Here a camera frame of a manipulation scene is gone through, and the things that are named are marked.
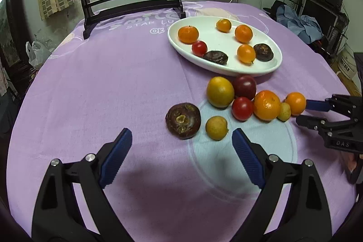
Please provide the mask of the person's right hand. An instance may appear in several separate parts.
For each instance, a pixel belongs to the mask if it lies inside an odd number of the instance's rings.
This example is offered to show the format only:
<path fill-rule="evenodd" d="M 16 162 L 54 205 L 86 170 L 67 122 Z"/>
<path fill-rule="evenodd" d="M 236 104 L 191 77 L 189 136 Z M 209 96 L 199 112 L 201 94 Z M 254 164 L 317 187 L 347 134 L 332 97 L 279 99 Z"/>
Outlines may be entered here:
<path fill-rule="evenodd" d="M 345 172 L 351 184 L 362 184 L 362 154 L 341 153 L 345 163 Z"/>

